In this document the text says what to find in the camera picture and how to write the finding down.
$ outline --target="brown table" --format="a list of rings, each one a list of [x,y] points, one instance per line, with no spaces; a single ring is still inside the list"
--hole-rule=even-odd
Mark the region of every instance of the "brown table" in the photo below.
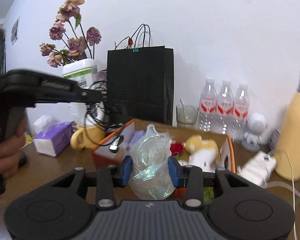
[[[0,196],[0,240],[11,239],[3,223],[3,214],[6,207],[13,200],[71,171],[75,167],[84,167],[87,172],[95,171],[89,150],[76,151],[67,147],[58,157],[52,158],[38,154],[34,145],[30,144],[24,148],[24,152],[28,156],[28,163],[13,178],[8,180],[6,192]],[[243,165],[254,155],[254,153],[247,151],[239,144],[234,144],[234,153],[236,165]],[[275,173],[271,176],[271,181],[274,180],[285,181]],[[296,182],[295,186],[300,191],[300,181]],[[289,190],[276,187],[269,189],[269,191],[292,203],[292,193]],[[135,198],[130,188],[116,189],[115,192],[117,200],[131,198],[131,196]],[[87,201],[94,203],[94,196],[94,189],[89,189]],[[296,205],[296,226],[298,239],[300,240],[300,203]],[[288,239],[293,240],[292,233]]]

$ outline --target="power strip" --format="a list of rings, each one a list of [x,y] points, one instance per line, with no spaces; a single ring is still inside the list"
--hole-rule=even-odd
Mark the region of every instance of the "power strip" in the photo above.
[[[274,157],[260,151],[242,168],[239,166],[237,173],[244,179],[261,186],[269,180],[276,165],[277,162]]]

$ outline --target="mug handle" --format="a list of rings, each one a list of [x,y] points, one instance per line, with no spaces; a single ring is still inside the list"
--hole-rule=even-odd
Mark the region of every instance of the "mug handle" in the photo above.
[[[85,147],[84,143],[81,141],[83,129],[77,130],[71,137],[70,145],[73,149],[83,149]]]

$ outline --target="human hand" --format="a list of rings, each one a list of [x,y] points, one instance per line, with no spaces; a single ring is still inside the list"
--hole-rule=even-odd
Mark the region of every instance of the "human hand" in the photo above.
[[[0,143],[0,174],[5,178],[11,178],[18,170],[18,163],[21,158],[20,149],[25,145],[23,133],[26,130],[26,119],[23,119],[15,135]]]

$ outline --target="yellow mug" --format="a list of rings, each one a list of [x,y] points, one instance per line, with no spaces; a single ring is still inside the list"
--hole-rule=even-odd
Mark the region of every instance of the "yellow mug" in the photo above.
[[[70,145],[73,149],[83,149],[83,148],[93,148],[96,146],[93,142],[87,138],[87,134],[90,139],[96,143],[99,143],[105,138],[105,132],[103,129],[97,125],[93,127],[86,127],[86,131],[83,127],[79,129],[72,135],[70,140]]]

